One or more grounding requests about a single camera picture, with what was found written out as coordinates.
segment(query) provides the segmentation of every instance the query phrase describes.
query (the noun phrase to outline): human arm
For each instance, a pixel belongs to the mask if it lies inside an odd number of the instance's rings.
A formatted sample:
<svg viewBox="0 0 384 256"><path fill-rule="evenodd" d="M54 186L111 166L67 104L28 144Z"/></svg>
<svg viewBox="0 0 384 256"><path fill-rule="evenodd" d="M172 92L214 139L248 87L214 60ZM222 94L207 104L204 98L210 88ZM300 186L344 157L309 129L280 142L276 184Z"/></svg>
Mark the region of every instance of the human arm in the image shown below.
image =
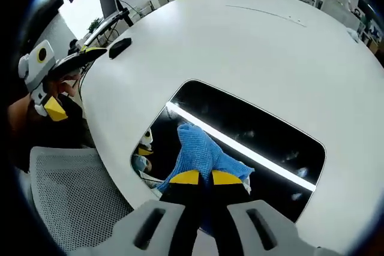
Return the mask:
<svg viewBox="0 0 384 256"><path fill-rule="evenodd" d="M79 75L65 77L59 81L51 81L47 83L48 94L57 99L58 95L67 92L69 96L74 96L76 90L72 88L66 80L77 80ZM23 98L17 100L12 105L8 106L8 122L11 127L12 135L18 135L26 127L27 119L38 121L42 118L32 107L31 108L31 94L27 94Z"/></svg>
<svg viewBox="0 0 384 256"><path fill-rule="evenodd" d="M349 9L349 11L352 11L352 5L350 3L350 0L348 0L348 9Z"/></svg>

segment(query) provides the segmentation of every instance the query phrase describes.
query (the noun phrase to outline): gray mesh chair back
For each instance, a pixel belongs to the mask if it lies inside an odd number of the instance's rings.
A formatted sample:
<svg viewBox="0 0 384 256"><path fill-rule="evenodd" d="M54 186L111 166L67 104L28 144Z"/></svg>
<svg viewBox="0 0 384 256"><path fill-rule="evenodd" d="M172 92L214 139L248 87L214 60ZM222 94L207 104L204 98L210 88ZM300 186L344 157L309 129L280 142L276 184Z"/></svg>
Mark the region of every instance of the gray mesh chair back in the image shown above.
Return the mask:
<svg viewBox="0 0 384 256"><path fill-rule="evenodd" d="M34 147L30 173L37 212L64 252L99 245L133 210L95 149Z"/></svg>

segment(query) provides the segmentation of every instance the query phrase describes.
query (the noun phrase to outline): robotic arm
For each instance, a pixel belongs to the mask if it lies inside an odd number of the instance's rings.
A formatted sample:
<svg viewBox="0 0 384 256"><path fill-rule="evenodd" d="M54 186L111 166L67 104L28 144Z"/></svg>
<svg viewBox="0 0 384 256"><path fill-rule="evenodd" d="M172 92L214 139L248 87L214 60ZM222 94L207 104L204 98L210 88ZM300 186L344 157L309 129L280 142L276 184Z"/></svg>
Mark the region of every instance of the robotic arm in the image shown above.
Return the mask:
<svg viewBox="0 0 384 256"><path fill-rule="evenodd" d="M106 53L105 48L88 48L56 61L49 42L44 40L30 54L19 61L19 77L24 79L31 93L35 109L39 115L49 116L53 121L61 121L68 116L55 97L49 95L45 85L49 80L59 80L67 75L79 73L80 67L96 60Z"/></svg>
<svg viewBox="0 0 384 256"><path fill-rule="evenodd" d="M293 222L264 201L252 201L237 177L213 170L212 183L207 191L197 170L180 173L160 201L149 200L122 218L106 241L68 254L189 256L209 218L220 256L339 256L302 241Z"/></svg>

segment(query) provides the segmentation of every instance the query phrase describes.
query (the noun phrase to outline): led light strip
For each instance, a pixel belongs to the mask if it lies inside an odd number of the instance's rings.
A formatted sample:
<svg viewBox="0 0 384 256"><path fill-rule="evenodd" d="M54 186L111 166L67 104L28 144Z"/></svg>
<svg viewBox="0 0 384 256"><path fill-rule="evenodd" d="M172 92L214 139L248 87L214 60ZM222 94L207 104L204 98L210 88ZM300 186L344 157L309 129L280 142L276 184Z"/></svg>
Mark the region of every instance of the led light strip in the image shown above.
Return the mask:
<svg viewBox="0 0 384 256"><path fill-rule="evenodd" d="M221 142L224 144L227 144L229 147L233 148L234 150L242 153L243 155L251 158L253 161L263 165L264 167L272 170L273 172L279 174L280 176L291 180L292 182L310 190L314 191L316 189L316 186L313 185L312 183L304 180L303 178L300 178L299 176L293 174L292 172L289 172L288 170L280 167L279 165L273 163L272 161L264 158L263 156L253 152L251 149L246 148L244 145L234 141L234 139L229 138L227 135L219 132L215 128L209 126L208 124L204 123L200 119L196 118L195 116L189 114L185 110L181 109L174 103L168 102L166 104L166 107L183 117L184 119L192 122L193 124L197 125L201 129L203 129L205 132L208 134L212 135L213 137L219 139Z"/></svg>
<svg viewBox="0 0 384 256"><path fill-rule="evenodd" d="M372 9L373 12L375 12L375 11L373 10L372 6L370 6L369 4L368 4L368 6L369 6L370 9ZM375 13L376 13L376 12L375 12Z"/></svg>

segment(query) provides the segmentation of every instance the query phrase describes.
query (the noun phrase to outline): yellow and white robot hand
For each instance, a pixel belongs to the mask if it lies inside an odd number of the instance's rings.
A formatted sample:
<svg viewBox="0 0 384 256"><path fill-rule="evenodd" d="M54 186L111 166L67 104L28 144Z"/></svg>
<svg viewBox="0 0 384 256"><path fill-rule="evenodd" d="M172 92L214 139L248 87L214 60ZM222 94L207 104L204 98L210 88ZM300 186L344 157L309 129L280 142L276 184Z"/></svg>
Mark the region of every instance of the yellow and white robot hand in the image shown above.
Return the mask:
<svg viewBox="0 0 384 256"><path fill-rule="evenodd" d="M96 60L106 51L105 48L93 47L56 61L52 47L44 40L30 54L22 56L18 66L19 77L24 79L27 90L31 93L37 113L49 116L53 121L68 118L57 99L44 90L45 82L79 73L80 67Z"/></svg>

